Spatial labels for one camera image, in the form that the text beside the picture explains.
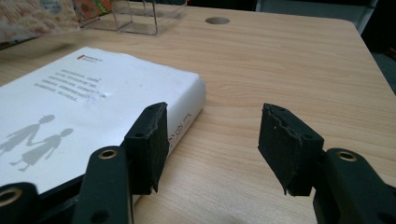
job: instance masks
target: transparent container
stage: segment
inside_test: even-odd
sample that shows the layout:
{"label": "transparent container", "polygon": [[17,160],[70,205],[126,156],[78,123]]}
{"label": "transparent container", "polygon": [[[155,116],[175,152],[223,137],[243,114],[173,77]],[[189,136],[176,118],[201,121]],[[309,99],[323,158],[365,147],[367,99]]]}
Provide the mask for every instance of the transparent container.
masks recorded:
{"label": "transparent container", "polygon": [[81,28],[156,35],[179,21],[187,0],[73,0]]}

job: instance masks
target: wooden table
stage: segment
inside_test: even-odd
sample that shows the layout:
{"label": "wooden table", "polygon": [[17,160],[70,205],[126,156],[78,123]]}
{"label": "wooden table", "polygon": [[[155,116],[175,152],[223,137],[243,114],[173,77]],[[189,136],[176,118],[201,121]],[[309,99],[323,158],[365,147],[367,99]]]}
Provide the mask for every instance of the wooden table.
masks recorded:
{"label": "wooden table", "polygon": [[288,108],[324,149],[360,153],[396,186],[396,97],[350,22],[190,7],[157,36],[81,30],[3,49],[0,84],[84,46],[196,72],[207,86],[136,223],[316,223],[313,193],[284,196],[257,149],[263,103]]}

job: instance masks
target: gray figure illustration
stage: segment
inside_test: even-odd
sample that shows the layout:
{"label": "gray figure illustration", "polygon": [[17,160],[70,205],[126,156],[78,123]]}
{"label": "gray figure illustration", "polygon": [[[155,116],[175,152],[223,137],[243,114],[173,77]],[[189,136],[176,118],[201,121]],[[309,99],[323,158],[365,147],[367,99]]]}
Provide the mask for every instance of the gray figure illustration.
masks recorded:
{"label": "gray figure illustration", "polygon": [[7,137],[9,138],[8,141],[0,145],[0,156],[4,153],[11,151],[14,147],[19,145],[21,142],[27,139],[26,146],[32,145],[32,141],[35,138],[35,135],[38,132],[41,124],[51,122],[55,119],[53,115],[47,115],[41,118],[37,124],[29,125],[25,128],[22,128],[15,133],[9,134]]}
{"label": "gray figure illustration", "polygon": [[41,144],[39,147],[35,147],[30,151],[23,153],[22,158],[19,161],[11,162],[11,165],[16,165],[20,162],[24,162],[26,164],[25,167],[19,169],[22,172],[25,172],[27,168],[31,165],[35,165],[45,154],[46,160],[51,156],[52,152],[55,151],[56,148],[61,144],[62,138],[66,137],[70,133],[73,132],[73,129],[65,129],[60,134],[52,135],[43,141],[33,143],[33,145]]}

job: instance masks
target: book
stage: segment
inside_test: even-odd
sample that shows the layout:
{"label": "book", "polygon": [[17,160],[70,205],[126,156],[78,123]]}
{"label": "book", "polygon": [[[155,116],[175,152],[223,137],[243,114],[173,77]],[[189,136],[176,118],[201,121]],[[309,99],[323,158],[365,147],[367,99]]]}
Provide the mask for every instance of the book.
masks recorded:
{"label": "book", "polygon": [[199,75],[100,49],[79,49],[0,87],[0,186],[39,193],[85,173],[119,146],[143,109],[166,102],[171,152],[205,103]]}

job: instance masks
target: screw hole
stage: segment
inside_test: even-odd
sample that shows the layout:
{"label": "screw hole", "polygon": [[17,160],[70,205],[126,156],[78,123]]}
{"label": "screw hole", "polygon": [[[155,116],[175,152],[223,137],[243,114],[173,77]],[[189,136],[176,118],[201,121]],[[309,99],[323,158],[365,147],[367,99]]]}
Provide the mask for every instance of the screw hole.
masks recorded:
{"label": "screw hole", "polygon": [[349,152],[339,151],[339,152],[337,152],[337,155],[340,159],[342,159],[344,161],[356,161],[357,160],[356,156]]}
{"label": "screw hole", "polygon": [[99,158],[102,160],[108,160],[108,159],[111,159],[111,158],[117,156],[118,153],[119,152],[115,149],[108,149],[108,150],[101,152],[99,154]]}
{"label": "screw hole", "polygon": [[0,192],[0,207],[17,201],[22,195],[22,190],[10,188]]}
{"label": "screw hole", "polygon": [[104,223],[107,221],[110,214],[107,210],[99,210],[91,216],[91,223]]}

